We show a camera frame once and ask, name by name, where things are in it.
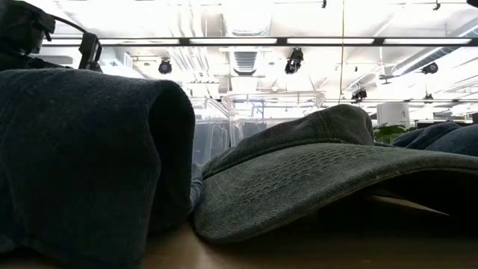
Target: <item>hat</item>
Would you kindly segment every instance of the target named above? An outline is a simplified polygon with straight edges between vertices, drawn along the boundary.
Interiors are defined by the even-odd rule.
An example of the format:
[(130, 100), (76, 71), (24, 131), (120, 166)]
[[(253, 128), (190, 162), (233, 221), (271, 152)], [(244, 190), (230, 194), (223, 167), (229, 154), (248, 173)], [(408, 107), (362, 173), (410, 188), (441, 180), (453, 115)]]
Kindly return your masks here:
[(0, 253), (138, 268), (148, 233), (186, 221), (201, 185), (194, 111), (176, 83), (73, 69), (0, 81)]
[(459, 217), (478, 206), (478, 158), (374, 146), (368, 114), (337, 105), (242, 140), (203, 170), (196, 233), (233, 243), (380, 186)]

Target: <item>gray bucket hat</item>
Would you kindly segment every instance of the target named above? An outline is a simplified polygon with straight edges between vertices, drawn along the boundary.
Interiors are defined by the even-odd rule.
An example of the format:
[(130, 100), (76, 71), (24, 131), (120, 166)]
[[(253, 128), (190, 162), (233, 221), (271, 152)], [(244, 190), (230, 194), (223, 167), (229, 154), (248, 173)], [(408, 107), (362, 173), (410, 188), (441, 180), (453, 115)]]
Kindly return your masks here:
[(196, 233), (233, 243), (375, 187), (455, 215), (478, 206), (478, 158), (376, 146), (368, 114), (350, 105), (282, 123), (210, 161)]

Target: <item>ventilation duct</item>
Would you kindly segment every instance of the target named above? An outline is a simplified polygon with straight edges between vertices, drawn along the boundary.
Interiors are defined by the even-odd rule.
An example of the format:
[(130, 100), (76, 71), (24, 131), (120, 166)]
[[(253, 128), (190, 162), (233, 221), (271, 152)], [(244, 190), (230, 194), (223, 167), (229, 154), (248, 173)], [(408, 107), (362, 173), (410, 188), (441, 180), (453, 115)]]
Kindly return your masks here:
[[(223, 21), (230, 37), (263, 37), (269, 34), (272, 19), (271, 0), (228, 0), (224, 5)], [(231, 53), (233, 70), (238, 75), (253, 75), (259, 52), (235, 49)]]
[[(463, 25), (453, 33), (450, 37), (478, 37), (478, 18), (473, 19), (469, 23)], [(451, 52), (456, 51), (459, 47), (438, 47), (428, 48), (411, 56), (410, 58), (399, 63), (392, 69), (393, 75), (405, 75), (421, 67), (424, 67)]]

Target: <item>cable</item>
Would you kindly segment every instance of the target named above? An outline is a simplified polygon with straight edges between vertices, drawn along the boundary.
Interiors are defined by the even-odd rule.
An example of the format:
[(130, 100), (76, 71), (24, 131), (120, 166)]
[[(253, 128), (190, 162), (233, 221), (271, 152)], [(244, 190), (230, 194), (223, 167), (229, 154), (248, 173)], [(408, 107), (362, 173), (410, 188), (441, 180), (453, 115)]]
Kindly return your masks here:
[(67, 20), (67, 19), (63, 19), (63, 18), (60, 18), (59, 16), (55, 16), (55, 15), (51, 15), (51, 14), (49, 14), (49, 15), (50, 15), (53, 19), (55, 19), (55, 20), (57, 20), (57, 21), (59, 21), (59, 22), (62, 22), (62, 23), (64, 23), (64, 24), (67, 24), (67, 25), (69, 25), (69, 26), (71, 26), (71, 27), (73, 27), (73, 28), (79, 30), (80, 32), (82, 32), (82, 33), (84, 33), (84, 34), (88, 32), (88, 31), (86, 31), (85, 29), (83, 29), (81, 26), (76, 25), (75, 23), (70, 22), (70, 21)]
[(341, 56), (341, 82), (340, 93), (338, 96), (338, 104), (341, 103), (342, 98), (342, 78), (344, 77), (344, 36), (345, 36), (345, 0), (342, 0), (342, 56)]

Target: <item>hat brim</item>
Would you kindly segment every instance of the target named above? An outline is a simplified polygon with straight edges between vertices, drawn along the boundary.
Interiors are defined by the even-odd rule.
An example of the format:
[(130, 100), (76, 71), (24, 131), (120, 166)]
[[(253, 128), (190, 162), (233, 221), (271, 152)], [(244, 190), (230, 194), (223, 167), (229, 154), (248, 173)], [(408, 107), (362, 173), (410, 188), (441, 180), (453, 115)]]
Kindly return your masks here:
[(434, 176), (452, 172), (451, 181), (465, 176), (478, 186), (475, 157), (313, 143), (261, 155), (207, 178), (202, 200), (193, 213), (193, 225), (196, 233), (211, 243), (239, 242), (371, 185), (394, 178), (410, 179), (416, 173), (421, 174), (416, 179), (419, 181), (423, 172)]

